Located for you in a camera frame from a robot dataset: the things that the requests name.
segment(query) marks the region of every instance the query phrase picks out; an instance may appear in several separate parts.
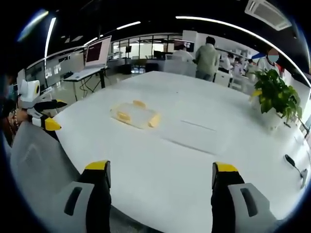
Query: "metal stand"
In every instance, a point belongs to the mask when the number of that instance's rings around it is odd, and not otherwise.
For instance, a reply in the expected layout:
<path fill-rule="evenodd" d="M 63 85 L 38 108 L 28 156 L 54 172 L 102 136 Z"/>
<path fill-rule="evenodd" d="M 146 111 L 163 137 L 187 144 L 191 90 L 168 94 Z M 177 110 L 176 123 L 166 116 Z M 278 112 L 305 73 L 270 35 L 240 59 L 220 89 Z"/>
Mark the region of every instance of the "metal stand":
<path fill-rule="evenodd" d="M 72 85 L 73 85 L 74 96 L 76 97 L 76 101 L 78 101 L 75 82 L 73 82 Z"/>
<path fill-rule="evenodd" d="M 99 71 L 99 77 L 101 79 L 101 87 L 105 88 L 105 80 L 104 77 L 106 76 L 106 70 L 105 69 L 101 69 L 101 71 Z"/>

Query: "computer monitor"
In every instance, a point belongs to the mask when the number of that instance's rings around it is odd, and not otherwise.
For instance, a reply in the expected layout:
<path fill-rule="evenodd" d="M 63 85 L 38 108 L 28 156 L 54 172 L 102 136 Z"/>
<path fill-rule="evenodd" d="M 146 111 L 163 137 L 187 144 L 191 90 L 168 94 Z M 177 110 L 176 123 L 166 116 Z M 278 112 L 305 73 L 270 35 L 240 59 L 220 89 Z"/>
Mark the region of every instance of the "computer monitor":
<path fill-rule="evenodd" d="M 154 57 L 156 58 L 156 59 L 162 59 L 162 57 L 163 57 L 163 53 L 161 52 L 161 51 L 154 51 Z"/>
<path fill-rule="evenodd" d="M 107 63 L 111 36 L 98 40 L 87 47 L 86 67 Z"/>
<path fill-rule="evenodd" d="M 132 51 L 132 46 L 126 46 L 125 52 L 131 52 Z"/>
<path fill-rule="evenodd" d="M 180 45 L 184 45 L 186 47 L 187 52 L 193 52 L 194 51 L 194 43 L 191 41 L 175 40 L 174 41 L 174 50 L 179 50 Z"/>

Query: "white flower pot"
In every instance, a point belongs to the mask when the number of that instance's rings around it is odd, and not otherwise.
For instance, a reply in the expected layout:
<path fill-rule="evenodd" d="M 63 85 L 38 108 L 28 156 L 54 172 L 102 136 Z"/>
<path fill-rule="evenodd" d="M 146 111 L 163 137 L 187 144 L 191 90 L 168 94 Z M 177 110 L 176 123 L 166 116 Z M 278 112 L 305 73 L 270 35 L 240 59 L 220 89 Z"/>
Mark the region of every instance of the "white flower pot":
<path fill-rule="evenodd" d="M 276 113 L 276 110 L 272 108 L 269 112 L 261 115 L 264 125 L 269 131 L 275 131 L 278 126 L 283 122 L 283 119 Z"/>
<path fill-rule="evenodd" d="M 260 103 L 259 103 L 259 97 L 258 96 L 255 96 L 252 98 L 251 106 L 252 106 L 252 109 L 260 111 Z"/>

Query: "person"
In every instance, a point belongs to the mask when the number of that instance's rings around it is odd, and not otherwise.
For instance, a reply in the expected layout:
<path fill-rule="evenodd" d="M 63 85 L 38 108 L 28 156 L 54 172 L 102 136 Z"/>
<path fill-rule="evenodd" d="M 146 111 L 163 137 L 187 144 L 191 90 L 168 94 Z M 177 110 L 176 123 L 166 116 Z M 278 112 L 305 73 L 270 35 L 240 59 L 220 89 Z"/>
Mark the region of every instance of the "person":
<path fill-rule="evenodd" d="M 202 45 L 195 55 L 197 71 L 195 77 L 212 81 L 219 65 L 219 55 L 215 49 L 215 39 L 208 36 L 206 44 Z"/>
<path fill-rule="evenodd" d="M 254 72 L 257 70 L 257 65 L 253 62 L 253 59 L 248 59 L 248 64 L 246 67 L 246 76 L 249 78 L 252 82 L 255 81 L 256 76 Z"/>
<path fill-rule="evenodd" d="M 178 50 L 173 53 L 173 56 L 182 57 L 183 62 L 192 62 L 194 60 L 193 56 L 186 51 L 184 44 L 178 46 Z"/>
<path fill-rule="evenodd" d="M 258 61 L 258 70 L 271 70 L 274 69 L 278 75 L 280 75 L 280 71 L 276 65 L 276 63 L 274 61 L 271 61 L 271 59 L 269 59 L 269 53 L 272 50 L 270 50 L 267 55 L 265 57 L 262 57 L 259 59 Z"/>
<path fill-rule="evenodd" d="M 228 56 L 224 59 L 224 64 L 223 68 L 219 69 L 225 73 L 229 73 L 229 71 L 232 69 L 232 63 L 234 62 L 233 60 L 233 54 L 228 53 Z"/>
<path fill-rule="evenodd" d="M 241 64 L 241 60 L 239 57 L 234 59 L 234 66 L 233 66 L 233 74 L 234 75 L 241 75 L 243 72 L 243 67 Z"/>

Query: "standing desk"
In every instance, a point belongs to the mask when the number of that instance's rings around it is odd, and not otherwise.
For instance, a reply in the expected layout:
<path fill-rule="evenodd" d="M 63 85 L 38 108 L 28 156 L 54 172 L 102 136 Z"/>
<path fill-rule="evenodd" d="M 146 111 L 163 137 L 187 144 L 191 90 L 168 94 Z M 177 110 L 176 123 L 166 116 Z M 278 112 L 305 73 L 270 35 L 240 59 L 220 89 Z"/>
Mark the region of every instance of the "standing desk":
<path fill-rule="evenodd" d="M 70 77 L 64 79 L 64 82 L 72 82 L 73 84 L 73 92 L 74 92 L 74 96 L 76 98 L 76 101 L 78 101 L 78 98 L 77 98 L 77 93 L 76 93 L 76 87 L 75 87 L 75 83 L 77 82 L 81 82 L 82 86 L 85 86 L 86 88 L 88 88 L 92 93 L 94 93 L 94 90 L 97 88 L 98 84 L 101 83 L 101 87 L 102 88 L 105 88 L 105 81 L 104 81 L 104 77 L 106 75 L 106 70 L 107 70 L 107 66 L 101 66 L 101 67 L 85 67 L 85 69 L 83 69 L 82 71 L 80 72 L 76 72 L 74 73 L 73 75 L 71 75 Z M 98 84 L 92 89 L 90 89 L 86 83 L 88 82 L 85 81 L 85 79 L 89 76 L 93 76 L 94 74 L 97 74 L 99 73 L 100 75 L 100 82 L 98 82 Z"/>

